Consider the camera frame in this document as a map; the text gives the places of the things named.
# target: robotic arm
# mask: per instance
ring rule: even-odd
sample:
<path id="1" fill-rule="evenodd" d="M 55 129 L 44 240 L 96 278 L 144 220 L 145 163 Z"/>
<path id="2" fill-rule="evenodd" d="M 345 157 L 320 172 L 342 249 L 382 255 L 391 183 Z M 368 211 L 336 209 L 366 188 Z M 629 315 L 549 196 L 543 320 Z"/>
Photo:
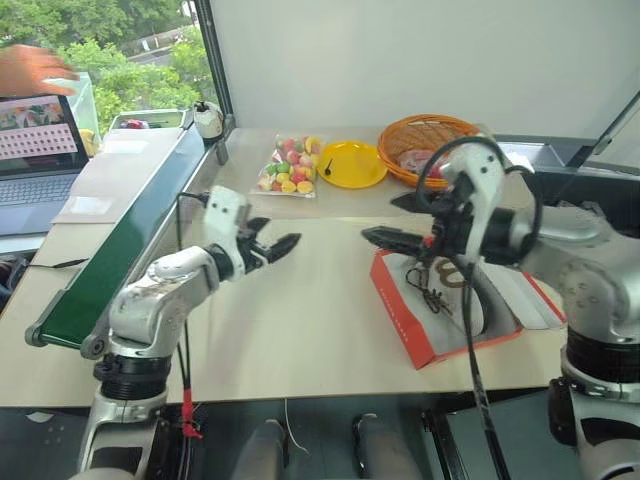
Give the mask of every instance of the robotic arm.
<path id="1" fill-rule="evenodd" d="M 451 151 L 441 168 L 451 188 L 431 200 L 416 194 L 434 217 L 429 246 L 385 227 L 363 235 L 420 260 L 484 257 L 556 289 L 568 340 L 563 376 L 550 385 L 551 431 L 577 446 L 586 478 L 640 479 L 640 240 L 574 207 L 496 208 L 510 172 L 502 153 L 486 138 L 459 143 L 440 152 Z"/>
<path id="2" fill-rule="evenodd" d="M 171 435 L 162 411 L 171 358 L 189 313 L 220 282 L 237 281 L 279 260 L 300 239 L 299 234 L 288 234 L 270 247 L 258 243 L 257 235 L 269 220 L 248 220 L 246 199 L 223 187 L 213 188 L 206 208 L 210 245 L 156 260 L 112 302 L 109 353 L 94 369 L 101 385 L 80 451 L 78 471 L 88 475 L 82 478 L 91 478 L 91 472 L 100 468 L 129 472 L 136 479 L 147 478 L 148 472 L 155 472 L 153 478 L 177 478 L 179 468 L 161 453 Z M 187 437 L 198 435 L 192 425 L 190 395 L 185 391 Z"/>

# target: human hand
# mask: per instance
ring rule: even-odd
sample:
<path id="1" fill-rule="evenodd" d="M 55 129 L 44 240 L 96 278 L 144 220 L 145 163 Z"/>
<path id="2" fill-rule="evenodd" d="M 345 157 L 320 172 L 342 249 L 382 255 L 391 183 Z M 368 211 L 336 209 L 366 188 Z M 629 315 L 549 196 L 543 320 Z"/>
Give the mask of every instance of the human hand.
<path id="1" fill-rule="evenodd" d="M 75 93 L 72 88 L 45 82 L 48 78 L 77 80 L 78 76 L 47 49 L 12 45 L 0 50 L 0 97 Z"/>

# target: red clip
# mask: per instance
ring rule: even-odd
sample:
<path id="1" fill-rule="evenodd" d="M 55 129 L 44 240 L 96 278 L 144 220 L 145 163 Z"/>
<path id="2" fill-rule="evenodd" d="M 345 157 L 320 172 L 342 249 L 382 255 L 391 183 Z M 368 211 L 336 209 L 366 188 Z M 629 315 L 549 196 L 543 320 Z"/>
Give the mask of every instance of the red clip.
<path id="1" fill-rule="evenodd" d="M 202 434 L 193 425 L 193 400 L 191 389 L 187 389 L 182 400 L 182 435 L 188 438 L 202 438 Z"/>

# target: laptop keyboard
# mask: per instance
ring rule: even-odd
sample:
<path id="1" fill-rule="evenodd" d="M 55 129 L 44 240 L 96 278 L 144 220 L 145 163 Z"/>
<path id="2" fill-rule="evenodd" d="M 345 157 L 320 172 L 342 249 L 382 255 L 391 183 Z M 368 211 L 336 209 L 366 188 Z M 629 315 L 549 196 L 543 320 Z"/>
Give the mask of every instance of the laptop keyboard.
<path id="1" fill-rule="evenodd" d="M 0 182 L 0 206 L 66 200 L 74 177 Z"/>

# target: laptop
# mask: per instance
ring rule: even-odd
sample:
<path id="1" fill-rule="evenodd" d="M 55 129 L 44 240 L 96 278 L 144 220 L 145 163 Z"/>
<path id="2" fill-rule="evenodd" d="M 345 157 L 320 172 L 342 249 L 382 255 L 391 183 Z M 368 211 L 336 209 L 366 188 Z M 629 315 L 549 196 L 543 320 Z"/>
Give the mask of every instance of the laptop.
<path id="1" fill-rule="evenodd" d="M 67 98 L 0 100 L 0 235 L 45 233 L 89 157 Z"/>

